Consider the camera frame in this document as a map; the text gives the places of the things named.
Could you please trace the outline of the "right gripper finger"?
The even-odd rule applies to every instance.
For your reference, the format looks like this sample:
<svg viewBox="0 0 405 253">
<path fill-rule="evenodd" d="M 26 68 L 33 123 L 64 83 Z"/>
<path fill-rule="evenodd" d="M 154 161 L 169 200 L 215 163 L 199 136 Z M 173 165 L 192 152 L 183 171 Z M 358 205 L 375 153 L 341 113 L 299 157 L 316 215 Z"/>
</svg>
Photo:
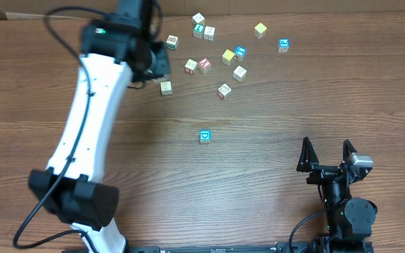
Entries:
<svg viewBox="0 0 405 253">
<path fill-rule="evenodd" d="M 344 140 L 344 142 L 343 142 L 343 153 L 342 153 L 343 160 L 346 161 L 347 158 L 352 153 L 356 153 L 356 149 L 354 148 L 354 146 L 351 144 L 351 142 L 348 139 Z"/>
<path fill-rule="evenodd" d="M 319 166 L 319 159 L 316 156 L 313 145 L 306 136 L 302 142 L 302 151 L 297 164 L 297 171 L 299 172 L 311 172 L 315 166 Z"/>
</svg>

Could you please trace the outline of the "blue D wooden block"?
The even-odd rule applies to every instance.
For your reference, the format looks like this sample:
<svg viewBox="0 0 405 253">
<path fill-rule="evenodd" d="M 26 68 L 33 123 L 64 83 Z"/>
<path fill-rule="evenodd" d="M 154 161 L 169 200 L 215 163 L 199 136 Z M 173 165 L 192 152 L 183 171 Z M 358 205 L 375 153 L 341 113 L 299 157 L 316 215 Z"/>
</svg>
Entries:
<svg viewBox="0 0 405 253">
<path fill-rule="evenodd" d="M 199 141 L 200 143 L 210 143 L 211 142 L 212 132 L 209 129 L 203 129 L 200 131 Z"/>
</svg>

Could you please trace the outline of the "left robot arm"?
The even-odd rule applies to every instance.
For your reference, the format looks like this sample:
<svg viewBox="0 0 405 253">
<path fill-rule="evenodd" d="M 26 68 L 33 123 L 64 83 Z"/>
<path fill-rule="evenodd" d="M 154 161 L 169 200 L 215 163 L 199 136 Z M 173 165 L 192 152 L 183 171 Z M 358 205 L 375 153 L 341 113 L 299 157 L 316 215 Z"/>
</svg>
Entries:
<svg viewBox="0 0 405 253">
<path fill-rule="evenodd" d="M 114 13 L 98 11 L 83 28 L 63 135 L 45 170 L 30 173 L 38 207 L 69 224 L 87 252 L 129 251 L 115 223 L 119 190 L 103 183 L 105 153 L 124 92 L 170 72 L 166 45 L 151 29 L 162 17 L 156 1 L 121 1 Z"/>
</svg>

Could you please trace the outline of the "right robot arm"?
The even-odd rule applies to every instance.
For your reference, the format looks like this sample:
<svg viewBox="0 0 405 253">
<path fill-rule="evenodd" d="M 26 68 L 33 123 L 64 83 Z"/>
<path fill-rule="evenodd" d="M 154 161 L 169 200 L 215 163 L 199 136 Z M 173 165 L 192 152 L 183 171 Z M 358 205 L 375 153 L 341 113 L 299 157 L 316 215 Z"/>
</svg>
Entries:
<svg viewBox="0 0 405 253">
<path fill-rule="evenodd" d="M 326 215 L 328 232 L 308 242 L 301 252 L 372 252 L 366 239 L 372 235 L 377 206 L 366 199 L 352 197 L 350 185 L 363 180 L 373 169 L 370 156 L 358 153 L 349 140 L 343 142 L 342 161 L 338 166 L 319 163 L 309 138 L 304 138 L 297 164 L 298 172 L 308 173 L 306 182 L 316 185 L 323 209 L 309 215 L 293 228 L 288 246 L 294 252 L 293 237 L 303 224 Z"/>
</svg>

